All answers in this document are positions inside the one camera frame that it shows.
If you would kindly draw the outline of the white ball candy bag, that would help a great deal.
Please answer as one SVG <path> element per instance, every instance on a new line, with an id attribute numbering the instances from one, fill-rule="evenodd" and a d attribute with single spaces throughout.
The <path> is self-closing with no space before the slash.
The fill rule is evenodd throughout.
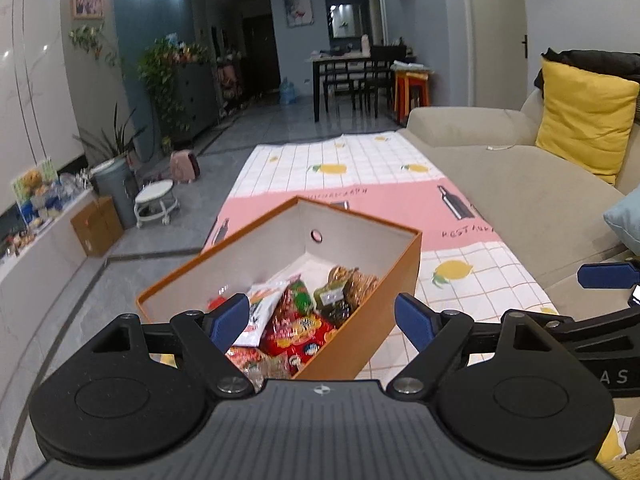
<path id="1" fill-rule="evenodd" d="M 272 280 L 262 284 L 254 284 L 246 293 L 250 303 L 248 322 L 235 339 L 235 347 L 257 348 L 274 310 L 288 288 L 288 281 Z"/>

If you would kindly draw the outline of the Mimi shrimp stick bag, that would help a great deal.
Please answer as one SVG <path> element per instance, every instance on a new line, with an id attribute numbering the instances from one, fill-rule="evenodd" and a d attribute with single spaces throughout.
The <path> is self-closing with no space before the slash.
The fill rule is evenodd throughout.
<path id="1" fill-rule="evenodd" d="M 231 347 L 226 357 L 248 378 L 256 391 L 268 379 L 290 379 L 286 355 L 267 356 L 257 348 Z"/>

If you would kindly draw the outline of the red spicy snack bag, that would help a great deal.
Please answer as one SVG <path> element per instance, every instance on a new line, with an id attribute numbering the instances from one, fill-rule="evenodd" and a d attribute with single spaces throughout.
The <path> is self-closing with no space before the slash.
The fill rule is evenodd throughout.
<path id="1" fill-rule="evenodd" d="M 262 333 L 259 348 L 267 356 L 285 354 L 294 376 L 334 337 L 336 328 L 314 310 L 306 316 L 298 315 L 288 288 Z"/>

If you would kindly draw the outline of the brown peanut vacuum pack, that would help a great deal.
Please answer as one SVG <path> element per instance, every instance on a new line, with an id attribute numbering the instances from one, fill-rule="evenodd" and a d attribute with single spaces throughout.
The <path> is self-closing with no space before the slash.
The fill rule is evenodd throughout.
<path id="1" fill-rule="evenodd" d="M 353 311 L 357 310 L 378 286 L 378 278 L 375 275 L 364 274 L 358 268 L 347 269 L 344 266 L 334 266 L 329 272 L 328 282 L 345 283 L 345 299 Z"/>

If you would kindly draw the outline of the green sausage snack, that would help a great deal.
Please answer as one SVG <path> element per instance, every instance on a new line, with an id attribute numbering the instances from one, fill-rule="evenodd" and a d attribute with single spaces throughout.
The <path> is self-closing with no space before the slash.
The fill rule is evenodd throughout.
<path id="1" fill-rule="evenodd" d="M 314 298 L 300 278 L 292 282 L 288 289 L 290 290 L 292 307 L 298 315 L 306 316 L 314 310 Z"/>

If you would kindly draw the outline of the dark seaweed snack pack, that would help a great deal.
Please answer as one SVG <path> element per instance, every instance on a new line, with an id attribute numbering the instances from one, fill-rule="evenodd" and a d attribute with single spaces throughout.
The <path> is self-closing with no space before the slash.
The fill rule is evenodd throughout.
<path id="1" fill-rule="evenodd" d="M 318 315 L 335 328 L 340 328 L 355 312 L 355 307 L 348 301 L 348 292 L 346 280 L 328 283 L 314 291 Z"/>

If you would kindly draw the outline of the smartphone with lit screen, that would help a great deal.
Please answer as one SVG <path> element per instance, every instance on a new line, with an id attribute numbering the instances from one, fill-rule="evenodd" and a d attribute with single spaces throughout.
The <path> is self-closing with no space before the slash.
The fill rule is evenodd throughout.
<path id="1" fill-rule="evenodd" d="M 640 285 L 639 284 L 634 286 L 634 289 L 632 290 L 628 298 L 627 304 L 631 308 L 640 308 Z"/>

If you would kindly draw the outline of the lemon pattern checkered mat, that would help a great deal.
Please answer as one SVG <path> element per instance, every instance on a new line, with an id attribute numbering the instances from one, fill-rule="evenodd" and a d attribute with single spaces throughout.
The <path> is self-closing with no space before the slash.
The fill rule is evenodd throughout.
<path id="1" fill-rule="evenodd" d="M 399 133 L 259 145 L 232 186 L 203 252 L 221 240 L 229 218 L 246 226 L 294 197 L 420 231 L 412 293 L 434 310 L 459 310 L 480 322 L 496 322 L 511 309 L 554 312 L 547 294 L 494 228 Z M 389 380 L 413 353 L 394 324 L 356 378 Z"/>

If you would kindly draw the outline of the beige sofa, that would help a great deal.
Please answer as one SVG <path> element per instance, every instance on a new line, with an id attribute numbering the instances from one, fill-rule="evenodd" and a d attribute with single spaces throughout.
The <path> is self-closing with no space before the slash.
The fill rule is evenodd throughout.
<path id="1" fill-rule="evenodd" d="M 454 182 L 562 314 L 580 321 L 623 310 L 628 292 L 584 289 L 576 273 L 584 263 L 631 255 L 603 215 L 638 188 L 639 131 L 607 184 L 536 148 L 543 112 L 539 91 L 520 110 L 419 107 L 401 133 Z"/>

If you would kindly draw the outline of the white round rolling stool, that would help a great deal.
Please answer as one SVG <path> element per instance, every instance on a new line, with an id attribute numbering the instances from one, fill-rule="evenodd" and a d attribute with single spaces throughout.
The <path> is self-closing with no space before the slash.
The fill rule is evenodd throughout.
<path id="1" fill-rule="evenodd" d="M 136 226 L 141 229 L 145 223 L 160 220 L 168 226 L 171 214 L 180 208 L 175 196 L 173 180 L 159 180 L 145 185 L 134 199 L 134 216 Z"/>

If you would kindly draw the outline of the brown cardboard box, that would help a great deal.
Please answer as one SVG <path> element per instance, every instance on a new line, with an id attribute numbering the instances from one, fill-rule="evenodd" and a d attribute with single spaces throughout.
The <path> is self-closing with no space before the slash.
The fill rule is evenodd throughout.
<path id="1" fill-rule="evenodd" d="M 124 229 L 111 196 L 99 196 L 70 220 L 88 257 L 102 257 L 120 240 Z"/>

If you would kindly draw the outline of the pink small heater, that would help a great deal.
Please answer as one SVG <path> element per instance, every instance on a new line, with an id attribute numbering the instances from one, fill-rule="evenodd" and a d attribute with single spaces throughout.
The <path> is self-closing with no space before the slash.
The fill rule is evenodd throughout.
<path id="1" fill-rule="evenodd" d="M 170 155 L 169 166 L 171 177 L 180 183 L 198 180 L 201 174 L 200 165 L 191 150 L 175 151 Z"/>

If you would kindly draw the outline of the white TV console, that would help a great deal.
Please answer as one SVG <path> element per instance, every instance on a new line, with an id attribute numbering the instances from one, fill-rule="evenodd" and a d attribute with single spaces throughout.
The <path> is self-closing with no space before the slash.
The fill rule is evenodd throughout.
<path id="1" fill-rule="evenodd" d="M 6 393 L 38 326 L 86 260 L 72 219 L 96 196 L 80 193 L 19 256 L 1 265 L 1 392 Z"/>

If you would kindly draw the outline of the black jacket on sofa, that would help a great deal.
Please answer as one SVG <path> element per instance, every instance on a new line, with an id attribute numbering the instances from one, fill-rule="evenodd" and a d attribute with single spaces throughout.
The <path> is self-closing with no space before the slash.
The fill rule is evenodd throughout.
<path id="1" fill-rule="evenodd" d="M 600 50 L 565 50 L 549 48 L 541 57 L 550 62 L 565 64 L 587 72 L 620 77 L 640 82 L 640 54 Z"/>

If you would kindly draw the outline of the dark drawer cabinet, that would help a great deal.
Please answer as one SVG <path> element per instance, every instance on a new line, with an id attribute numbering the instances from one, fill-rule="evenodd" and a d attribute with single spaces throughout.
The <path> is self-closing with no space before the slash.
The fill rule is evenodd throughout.
<path id="1" fill-rule="evenodd" d="M 177 99 L 183 111 L 180 129 L 172 136 L 172 142 L 182 145 L 218 124 L 218 103 L 213 70 L 208 63 L 177 65 L 175 76 Z"/>

